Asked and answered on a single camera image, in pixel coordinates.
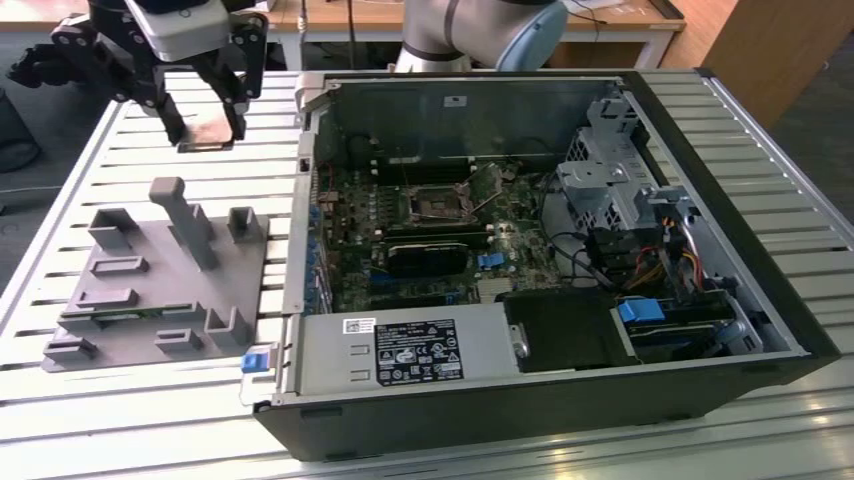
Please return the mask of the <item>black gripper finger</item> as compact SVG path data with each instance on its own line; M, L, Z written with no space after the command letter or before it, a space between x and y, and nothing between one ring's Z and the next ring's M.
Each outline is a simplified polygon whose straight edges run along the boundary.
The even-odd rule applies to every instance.
M192 60L192 68L217 95L231 141L243 140L244 115L249 102L261 93L267 58L268 20L259 13L229 14L225 45L201 53ZM224 51L236 49L243 58L244 70L236 75L224 60Z
M132 100L151 117L157 117L172 146L185 133L185 124L164 85L164 75L159 70L160 61L148 48L125 51L119 46L109 47L112 65L109 67L111 97L119 102Z

